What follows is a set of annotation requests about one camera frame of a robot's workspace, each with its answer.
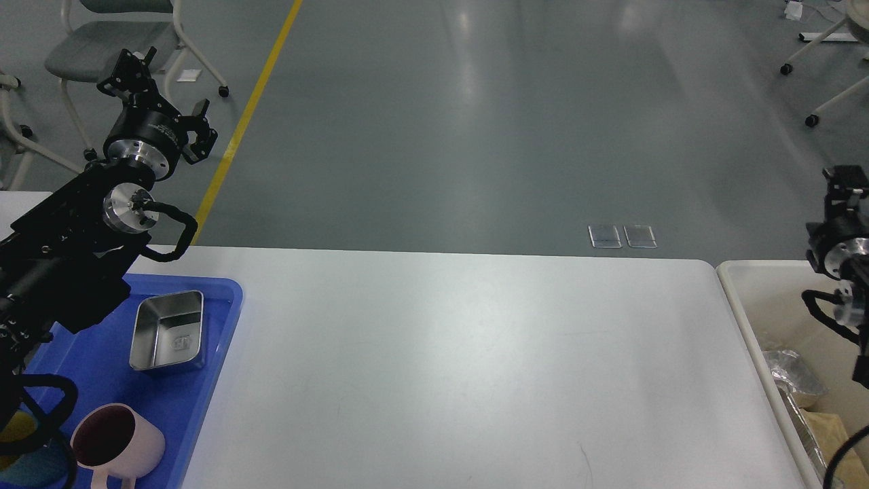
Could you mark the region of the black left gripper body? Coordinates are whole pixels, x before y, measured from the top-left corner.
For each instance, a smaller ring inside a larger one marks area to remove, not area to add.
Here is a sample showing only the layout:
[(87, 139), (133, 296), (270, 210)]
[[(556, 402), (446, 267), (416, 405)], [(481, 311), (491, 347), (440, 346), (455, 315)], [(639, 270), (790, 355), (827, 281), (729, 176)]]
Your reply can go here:
[(156, 181), (171, 177), (189, 143), (180, 121), (155, 109), (122, 109), (103, 145), (108, 159), (132, 158), (146, 165)]

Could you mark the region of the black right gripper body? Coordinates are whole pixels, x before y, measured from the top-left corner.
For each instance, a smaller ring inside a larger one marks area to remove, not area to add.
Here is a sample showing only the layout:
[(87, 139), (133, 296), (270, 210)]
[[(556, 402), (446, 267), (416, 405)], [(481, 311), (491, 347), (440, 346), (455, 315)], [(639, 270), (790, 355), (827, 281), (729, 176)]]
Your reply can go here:
[(809, 222), (806, 230), (807, 261), (817, 274), (839, 280), (845, 262), (867, 254), (866, 217), (835, 217), (824, 222)]

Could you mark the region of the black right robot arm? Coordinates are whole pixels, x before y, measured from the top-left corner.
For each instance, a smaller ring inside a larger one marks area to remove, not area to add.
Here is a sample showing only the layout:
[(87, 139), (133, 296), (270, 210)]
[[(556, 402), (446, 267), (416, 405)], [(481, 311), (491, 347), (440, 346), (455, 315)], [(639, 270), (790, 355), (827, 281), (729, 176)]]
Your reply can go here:
[(835, 292), (806, 290), (801, 298), (810, 315), (856, 344), (851, 379), (868, 386), (868, 220), (860, 210), (868, 180), (859, 165), (823, 169), (824, 220), (809, 222), (807, 261), (817, 274), (838, 281)]

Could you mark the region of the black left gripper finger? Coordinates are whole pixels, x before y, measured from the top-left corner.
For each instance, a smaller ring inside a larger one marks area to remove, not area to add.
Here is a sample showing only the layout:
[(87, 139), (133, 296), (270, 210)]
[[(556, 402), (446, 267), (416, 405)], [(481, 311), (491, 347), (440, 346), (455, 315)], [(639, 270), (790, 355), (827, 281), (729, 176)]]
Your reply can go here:
[(208, 99), (202, 99), (193, 106), (192, 114), (178, 117), (178, 127), (183, 133), (195, 134), (193, 140), (188, 139), (182, 145), (182, 156), (190, 165), (207, 159), (217, 142), (218, 133), (210, 126), (207, 118), (209, 105)]
[(150, 64), (158, 49), (150, 46), (145, 54), (136, 55), (121, 49), (114, 61), (108, 62), (97, 77), (100, 93), (117, 97), (125, 107), (152, 109), (164, 115), (174, 115), (174, 106), (159, 92), (150, 72)]

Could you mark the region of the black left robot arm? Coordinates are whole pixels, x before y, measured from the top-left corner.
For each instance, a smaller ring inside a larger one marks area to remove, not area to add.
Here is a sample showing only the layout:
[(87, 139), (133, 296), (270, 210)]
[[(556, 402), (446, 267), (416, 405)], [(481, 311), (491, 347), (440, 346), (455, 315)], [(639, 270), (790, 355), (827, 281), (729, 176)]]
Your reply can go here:
[(196, 164), (217, 141), (209, 102), (184, 115), (159, 92), (150, 73), (158, 51), (137, 56), (121, 50), (97, 82), (117, 97), (122, 113), (105, 140), (105, 157), (93, 159), (61, 189), (12, 223), (2, 241), (2, 427), (21, 406), (35, 431), (2, 443), (2, 455), (22, 456), (54, 443), (61, 449), (63, 486), (77, 480), (71, 444), (61, 426), (77, 403), (73, 380), (26, 374), (26, 357), (53, 340), (52, 326), (77, 333), (99, 324), (130, 297), (124, 275), (140, 257), (180, 259), (198, 232), (198, 220), (152, 198), (180, 159)]

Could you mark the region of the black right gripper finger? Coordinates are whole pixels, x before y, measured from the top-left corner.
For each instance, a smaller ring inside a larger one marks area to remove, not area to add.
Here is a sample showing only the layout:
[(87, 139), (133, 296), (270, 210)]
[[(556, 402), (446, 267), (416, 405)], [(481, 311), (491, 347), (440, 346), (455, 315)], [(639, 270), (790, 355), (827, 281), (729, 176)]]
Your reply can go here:
[(826, 180), (824, 220), (856, 213), (867, 198), (868, 179), (860, 165), (834, 165), (822, 170)]

